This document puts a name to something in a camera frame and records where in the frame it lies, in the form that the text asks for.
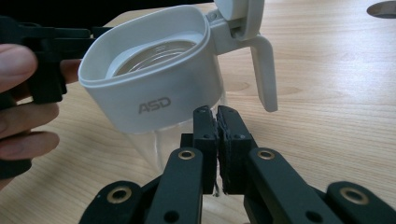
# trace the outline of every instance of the brass grommet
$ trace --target brass grommet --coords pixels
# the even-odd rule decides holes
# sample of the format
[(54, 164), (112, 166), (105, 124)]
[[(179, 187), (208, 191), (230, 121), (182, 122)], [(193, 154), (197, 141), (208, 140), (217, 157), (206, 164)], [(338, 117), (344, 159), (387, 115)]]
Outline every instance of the brass grommet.
[(132, 190), (127, 186), (118, 186), (107, 194), (110, 203), (123, 203), (132, 196)]
[(178, 157), (181, 158), (182, 160), (191, 160), (192, 158), (195, 157), (195, 153), (191, 150), (183, 150), (178, 153)]
[(260, 157), (260, 158), (262, 158), (263, 160), (267, 160), (267, 161), (269, 161), (269, 160), (271, 160), (271, 159), (273, 159), (274, 157), (275, 157), (275, 154), (274, 154), (274, 152), (272, 152), (272, 151), (269, 151), (269, 150), (260, 150), (258, 153), (257, 153), (257, 155)]
[(340, 193), (345, 199), (352, 203), (359, 205), (365, 205), (369, 203), (369, 198), (367, 197), (367, 195), (365, 195), (358, 189), (345, 187), (340, 189)]

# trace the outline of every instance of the table surface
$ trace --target table surface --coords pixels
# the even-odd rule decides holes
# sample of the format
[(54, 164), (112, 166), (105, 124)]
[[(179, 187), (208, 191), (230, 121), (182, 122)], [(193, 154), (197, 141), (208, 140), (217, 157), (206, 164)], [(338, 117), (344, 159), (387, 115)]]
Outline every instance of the table surface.
[[(367, 14), (373, 0), (267, 0), (261, 33), (273, 45), (278, 111), (257, 96), (249, 49), (219, 56), (228, 105), (260, 147), (280, 152), (311, 186), (347, 180), (396, 207), (396, 20)], [(214, 4), (198, 5), (202, 11)], [(152, 10), (119, 15), (117, 25)], [(0, 192), (0, 222), (78, 223), (96, 193), (157, 174), (74, 83), (50, 154)], [(242, 196), (204, 197), (203, 223), (248, 223)]]

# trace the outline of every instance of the black object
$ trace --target black object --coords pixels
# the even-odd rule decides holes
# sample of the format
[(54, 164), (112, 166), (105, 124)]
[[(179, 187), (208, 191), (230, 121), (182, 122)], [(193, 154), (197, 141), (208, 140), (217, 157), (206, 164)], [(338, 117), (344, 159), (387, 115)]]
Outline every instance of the black object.
[[(0, 16), (0, 44), (18, 44), (31, 49), (38, 60), (35, 73), (27, 80), (36, 104), (60, 102), (67, 93), (60, 62), (81, 59), (96, 37), (110, 28), (65, 29), (42, 27)], [(9, 91), (0, 93), (0, 110), (16, 105)], [(20, 175), (30, 169), (30, 160), (1, 161), (0, 179)]]
[(244, 195), (251, 223), (396, 223), (396, 212), (349, 182), (327, 192), (307, 185), (278, 152), (258, 147), (239, 113), (219, 106), (193, 112), (162, 175), (143, 187), (119, 181), (103, 188), (79, 224), (200, 223), (203, 194), (216, 186), (216, 157), (226, 194)]

